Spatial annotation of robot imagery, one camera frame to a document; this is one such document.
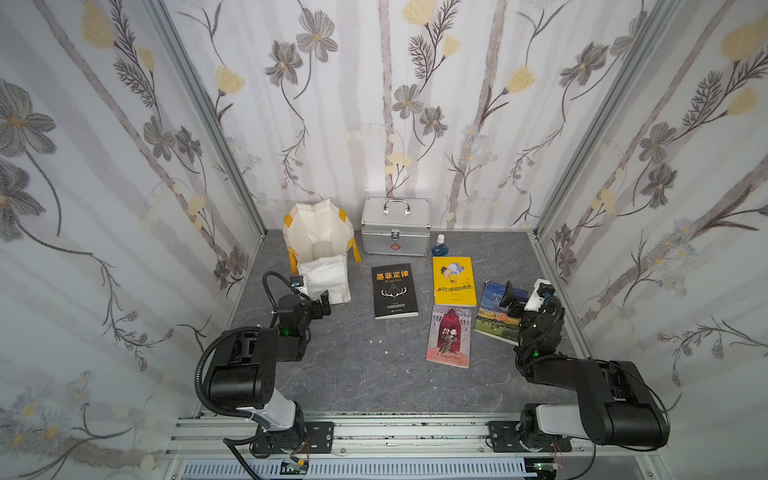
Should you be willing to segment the black cover book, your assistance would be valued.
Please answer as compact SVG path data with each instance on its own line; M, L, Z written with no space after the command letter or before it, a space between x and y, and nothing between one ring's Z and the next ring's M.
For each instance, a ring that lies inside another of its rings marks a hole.
M410 263L372 268L374 315L377 320L418 315L417 294Z

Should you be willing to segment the white canvas bag yellow handles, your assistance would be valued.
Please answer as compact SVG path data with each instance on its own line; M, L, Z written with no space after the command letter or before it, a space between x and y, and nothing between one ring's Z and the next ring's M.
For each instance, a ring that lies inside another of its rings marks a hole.
M328 294L332 305L351 301L348 252L361 261L354 229L346 211L329 200L295 204L285 215L282 234L291 271L303 281L303 291L318 300Z

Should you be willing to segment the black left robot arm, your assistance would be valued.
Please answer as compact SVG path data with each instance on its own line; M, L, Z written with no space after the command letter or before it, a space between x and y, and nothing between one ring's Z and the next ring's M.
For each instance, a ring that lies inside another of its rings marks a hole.
M316 300L301 294L277 302L276 324L224 332L204 350L194 373L200 403L218 415L257 423L270 447L297 450L309 439L298 403L276 388L279 363L303 359L310 324L331 314L329 293Z

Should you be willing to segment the blue landscape cover book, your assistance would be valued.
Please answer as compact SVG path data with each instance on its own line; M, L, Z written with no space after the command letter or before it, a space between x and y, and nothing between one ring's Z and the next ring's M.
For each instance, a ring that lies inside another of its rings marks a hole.
M508 344L518 345L520 318L508 318L499 307L505 285L486 282L476 316L475 331Z

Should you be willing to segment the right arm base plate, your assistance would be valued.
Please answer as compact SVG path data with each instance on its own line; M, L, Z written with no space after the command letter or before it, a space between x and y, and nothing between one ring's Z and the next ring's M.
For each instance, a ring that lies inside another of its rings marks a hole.
M525 431L519 421L490 421L487 423L487 443L494 453L568 453L572 445L568 438Z

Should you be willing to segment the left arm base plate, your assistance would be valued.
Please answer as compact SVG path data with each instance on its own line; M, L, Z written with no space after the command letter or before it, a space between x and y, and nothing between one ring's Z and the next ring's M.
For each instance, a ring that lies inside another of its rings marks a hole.
M310 421L289 430L260 433L250 444L249 451L256 458L277 453L330 454L334 430L333 422Z

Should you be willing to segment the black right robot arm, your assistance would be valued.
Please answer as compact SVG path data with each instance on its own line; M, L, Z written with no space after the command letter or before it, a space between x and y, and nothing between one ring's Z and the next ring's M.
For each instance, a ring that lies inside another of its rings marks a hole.
M557 351L565 308L554 286L539 280L531 295L508 282L500 307L519 320L515 368L526 381L573 391L570 405L527 404L516 439L541 450L558 439L653 451L668 442L671 425L663 402L628 361L576 358Z

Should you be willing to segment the yellow cover book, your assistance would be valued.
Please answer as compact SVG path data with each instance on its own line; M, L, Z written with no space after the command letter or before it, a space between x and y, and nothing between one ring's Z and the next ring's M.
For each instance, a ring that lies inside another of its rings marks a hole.
M437 305L475 307L475 288L470 257L439 256L432 259L434 301Z

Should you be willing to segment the pink red cover book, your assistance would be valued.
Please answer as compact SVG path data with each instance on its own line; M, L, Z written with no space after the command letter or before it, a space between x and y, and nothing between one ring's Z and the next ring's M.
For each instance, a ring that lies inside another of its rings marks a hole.
M430 319L426 360L468 369L472 320L469 308L435 305Z

